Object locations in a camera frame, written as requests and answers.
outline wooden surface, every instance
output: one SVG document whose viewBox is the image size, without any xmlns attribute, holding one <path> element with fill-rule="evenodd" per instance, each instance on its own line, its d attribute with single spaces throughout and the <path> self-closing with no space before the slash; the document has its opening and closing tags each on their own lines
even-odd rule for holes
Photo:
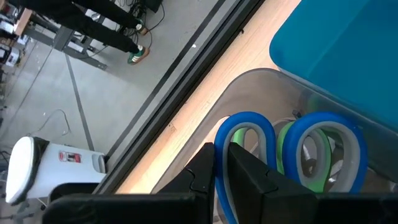
<svg viewBox="0 0 398 224">
<path fill-rule="evenodd" d="M 222 92 L 241 73 L 274 68 L 269 44 L 299 0 L 266 0 L 129 174 L 117 194 L 150 193 Z M 214 134 L 206 139 L 213 140 Z"/>
<path fill-rule="evenodd" d="M 195 152 L 192 154 L 191 158 L 189 158 L 188 162 L 185 164 L 185 166 L 191 161 L 191 159 L 199 152 L 199 150 L 202 148 L 202 146 L 206 142 L 214 142 L 216 138 L 216 134 L 218 131 L 218 128 L 223 124 L 223 122 L 227 119 L 228 117 L 221 118 L 216 125 L 211 129 L 211 131 L 207 134 L 207 136 L 204 138 L 204 140 L 200 143 L 200 146 L 195 150 Z"/>
<path fill-rule="evenodd" d="M 26 25 L 29 22 L 30 16 L 32 15 L 32 10 L 24 9 L 22 12 L 21 18 L 17 21 L 17 24 L 14 26 L 14 33 L 16 35 L 22 35 L 25 30 Z"/>
<path fill-rule="evenodd" d="M 6 5 L 6 0 L 0 0 L 0 10 L 2 10 L 5 5 Z"/>
</svg>

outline black metal rail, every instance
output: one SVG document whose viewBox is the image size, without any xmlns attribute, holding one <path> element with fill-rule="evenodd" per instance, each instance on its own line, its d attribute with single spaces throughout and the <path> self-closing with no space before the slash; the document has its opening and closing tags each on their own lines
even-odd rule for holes
<svg viewBox="0 0 398 224">
<path fill-rule="evenodd" d="M 94 194 L 112 194 L 117 191 L 129 173 L 137 166 L 154 141 L 179 111 L 217 60 L 258 10 L 264 0 L 240 0 L 222 25 L 209 36 L 206 46 L 185 71 L 143 130 L 119 157 Z"/>
</svg>

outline person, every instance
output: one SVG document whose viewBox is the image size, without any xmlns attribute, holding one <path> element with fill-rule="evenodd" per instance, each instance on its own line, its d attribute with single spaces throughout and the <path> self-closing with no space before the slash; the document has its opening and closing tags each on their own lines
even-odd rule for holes
<svg viewBox="0 0 398 224">
<path fill-rule="evenodd" d="M 18 0 L 19 4 L 105 45 L 129 52 L 127 63 L 134 65 L 149 54 L 149 49 L 135 44 L 132 39 L 95 22 L 75 4 L 91 9 L 115 23 L 148 33 L 144 23 L 109 0 Z"/>
</svg>

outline metal frame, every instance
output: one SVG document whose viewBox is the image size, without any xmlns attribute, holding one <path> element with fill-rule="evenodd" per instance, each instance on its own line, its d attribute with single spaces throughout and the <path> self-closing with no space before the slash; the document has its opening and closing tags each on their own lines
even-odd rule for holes
<svg viewBox="0 0 398 224">
<path fill-rule="evenodd" d="M 142 131 L 134 136 L 94 194 L 112 194 L 117 191 L 130 171 L 135 168 L 263 2 L 264 0 L 240 0 L 231 13 L 224 18 L 219 29 L 209 36 L 207 44 L 183 72 L 181 80 L 165 96 L 159 109 L 153 112 Z"/>
<path fill-rule="evenodd" d="M 104 16 L 101 16 L 98 19 L 99 23 L 102 23 L 105 20 Z M 32 15 L 30 18 L 31 23 L 34 26 L 27 26 L 24 31 L 24 35 L 28 35 L 29 37 L 45 44 L 50 47 L 53 47 L 55 50 L 59 50 L 64 52 L 65 54 L 79 59 L 89 65 L 97 67 L 102 70 L 106 70 L 108 67 L 106 64 L 99 62 L 97 59 L 89 56 L 87 51 L 92 52 L 93 54 L 97 54 L 99 52 L 98 49 L 91 46 L 91 42 L 93 41 L 90 37 L 83 36 L 82 38 L 78 39 L 74 36 L 75 31 L 64 26 L 58 28 L 56 25 L 51 23 L 50 21 L 43 20 L 36 15 Z M 51 38 L 44 34 L 44 32 L 38 31 L 36 26 L 41 26 L 45 30 L 54 33 L 55 37 Z M 77 46 L 81 47 L 82 50 L 76 50 L 72 47 L 69 47 L 69 43 L 74 43 Z"/>
</svg>

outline sneaker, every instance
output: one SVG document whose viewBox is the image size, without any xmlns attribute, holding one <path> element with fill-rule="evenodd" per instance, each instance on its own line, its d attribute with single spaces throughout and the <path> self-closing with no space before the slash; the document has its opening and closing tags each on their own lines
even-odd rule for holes
<svg viewBox="0 0 398 224">
<path fill-rule="evenodd" d="M 140 33 L 141 35 L 145 35 L 148 33 L 148 29 L 145 27 L 144 21 L 139 19 L 139 22 L 136 25 L 136 30 L 138 31 L 138 33 Z"/>
<path fill-rule="evenodd" d="M 130 53 L 129 59 L 127 60 L 129 65 L 135 65 L 149 54 L 149 49 L 141 45 L 138 45 L 138 50 L 138 53 Z"/>
</svg>

